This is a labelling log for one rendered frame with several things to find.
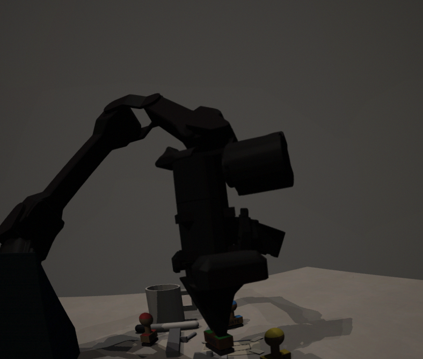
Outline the dark grey mug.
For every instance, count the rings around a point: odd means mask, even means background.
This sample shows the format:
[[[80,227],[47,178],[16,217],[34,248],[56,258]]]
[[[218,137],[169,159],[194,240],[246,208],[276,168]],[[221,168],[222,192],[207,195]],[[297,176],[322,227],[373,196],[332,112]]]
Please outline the dark grey mug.
[[[184,311],[196,311],[197,306],[183,306],[182,296],[188,295],[187,290],[180,290],[176,284],[161,284],[146,287],[149,314],[153,317],[153,324],[183,322]]]

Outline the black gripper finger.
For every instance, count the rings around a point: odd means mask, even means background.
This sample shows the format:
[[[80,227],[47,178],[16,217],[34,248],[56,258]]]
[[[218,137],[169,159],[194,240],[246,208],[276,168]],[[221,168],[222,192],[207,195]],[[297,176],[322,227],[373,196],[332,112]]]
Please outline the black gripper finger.
[[[189,296],[191,297],[192,301],[197,306],[199,312],[203,316],[203,318],[204,318],[205,322],[207,323],[207,325],[209,326],[210,330],[213,331],[211,325],[209,324],[209,321],[205,318],[204,313],[203,313],[201,307],[199,306],[198,302],[196,301],[196,298],[195,298],[194,294],[192,293],[192,290],[189,287],[189,284],[194,283],[193,278],[190,278],[189,279],[188,277],[184,276],[184,277],[180,277],[180,280],[183,283],[184,287],[186,288],[186,290],[187,290]]]
[[[218,337],[227,334],[234,295],[243,285],[200,290],[194,283],[189,284],[196,301]]]

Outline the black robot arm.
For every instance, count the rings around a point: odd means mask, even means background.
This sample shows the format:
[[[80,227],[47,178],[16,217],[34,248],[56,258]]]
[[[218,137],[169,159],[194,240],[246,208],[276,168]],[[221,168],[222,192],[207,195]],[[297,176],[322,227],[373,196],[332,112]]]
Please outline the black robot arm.
[[[142,127],[131,110],[145,109],[151,123]],[[105,106],[92,137],[41,193],[17,204],[0,225],[0,253],[36,252],[40,263],[63,229],[62,214],[83,183],[110,151],[142,140],[160,126],[186,150],[167,147],[155,166],[173,170],[176,203],[228,199],[226,183],[239,196],[294,186],[287,142],[282,131],[238,141],[220,110],[190,110],[164,98],[126,95]],[[240,208],[230,217],[233,244],[278,257],[285,232],[259,223]]]

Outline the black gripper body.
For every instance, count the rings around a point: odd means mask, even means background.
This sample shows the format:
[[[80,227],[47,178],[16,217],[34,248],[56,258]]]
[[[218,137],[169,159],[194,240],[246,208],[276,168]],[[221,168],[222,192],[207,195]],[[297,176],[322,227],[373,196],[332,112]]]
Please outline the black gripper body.
[[[200,290],[213,290],[268,279],[267,259],[256,250],[233,244],[228,199],[205,199],[177,205],[181,248],[172,259],[173,272],[186,270]]]

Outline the beige inspection card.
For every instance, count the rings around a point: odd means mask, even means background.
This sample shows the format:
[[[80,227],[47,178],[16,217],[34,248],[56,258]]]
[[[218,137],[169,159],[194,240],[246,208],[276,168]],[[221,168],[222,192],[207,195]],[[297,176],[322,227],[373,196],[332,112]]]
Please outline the beige inspection card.
[[[237,355],[248,355],[248,354],[261,354],[264,351],[260,349],[260,339],[263,337],[258,336],[254,339],[247,339],[247,340],[234,340],[234,353],[228,354],[228,356],[237,356]],[[203,349],[202,351],[210,351],[206,347],[206,341],[203,341]]]

